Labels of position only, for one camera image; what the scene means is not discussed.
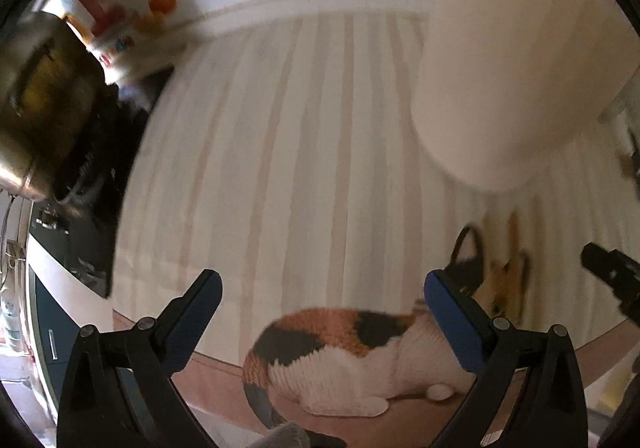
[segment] blue gripper pad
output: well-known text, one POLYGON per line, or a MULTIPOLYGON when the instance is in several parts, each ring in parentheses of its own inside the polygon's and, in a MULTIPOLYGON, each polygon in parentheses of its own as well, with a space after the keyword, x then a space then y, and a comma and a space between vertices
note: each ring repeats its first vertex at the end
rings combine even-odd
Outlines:
POLYGON ((186 367, 222 301, 222 278, 205 269, 183 296, 171 300, 158 317, 154 341, 164 350, 167 374, 186 367))
POLYGON ((457 291, 442 270, 427 275, 424 301, 462 368, 480 376, 497 341, 489 317, 473 299, 457 291))

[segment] cat paw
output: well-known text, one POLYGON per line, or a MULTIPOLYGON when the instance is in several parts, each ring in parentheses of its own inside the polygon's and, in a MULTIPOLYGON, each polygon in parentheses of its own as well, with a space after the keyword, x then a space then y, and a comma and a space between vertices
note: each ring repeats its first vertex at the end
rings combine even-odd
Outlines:
POLYGON ((429 401, 444 401, 455 394, 453 388, 444 383, 432 384, 427 388, 426 397, 429 401))

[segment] metal pot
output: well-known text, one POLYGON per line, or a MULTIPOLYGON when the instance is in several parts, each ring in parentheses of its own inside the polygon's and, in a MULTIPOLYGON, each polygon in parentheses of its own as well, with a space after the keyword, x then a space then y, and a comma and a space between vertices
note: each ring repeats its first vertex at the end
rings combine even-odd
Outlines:
POLYGON ((53 171, 20 132, 0 127, 0 184, 9 193, 32 201, 51 194, 53 171))
POLYGON ((0 47, 0 187, 41 200, 107 95, 104 72, 55 15, 25 16, 0 47))

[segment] cat tail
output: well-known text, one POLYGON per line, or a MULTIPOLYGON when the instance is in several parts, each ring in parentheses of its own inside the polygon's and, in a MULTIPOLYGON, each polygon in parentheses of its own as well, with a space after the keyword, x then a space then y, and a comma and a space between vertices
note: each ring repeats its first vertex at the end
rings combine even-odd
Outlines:
MULTIPOLYGON (((269 366, 265 359, 249 352, 242 366, 242 385, 246 400, 255 416, 267 428, 276 428, 287 422, 273 407, 269 399, 269 366)), ((346 448, 347 443, 337 437, 306 430, 312 448, 346 448)))

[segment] striped curtain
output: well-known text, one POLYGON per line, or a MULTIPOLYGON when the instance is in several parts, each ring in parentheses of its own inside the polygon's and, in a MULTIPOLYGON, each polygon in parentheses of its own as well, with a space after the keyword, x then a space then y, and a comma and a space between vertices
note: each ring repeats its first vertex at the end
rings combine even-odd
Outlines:
POLYGON ((612 131, 594 124, 517 192, 457 183, 410 119, 427 22, 326 14, 187 51, 127 188, 114 308, 154 316, 213 268, 223 302, 198 350, 241 364, 269 322, 300 308, 409 312, 470 221, 497 223, 491 241, 506 262, 517 209, 532 257, 523 325, 562 322, 579 346, 620 322, 610 291, 579 265, 590 240, 640 255, 640 203, 612 131))

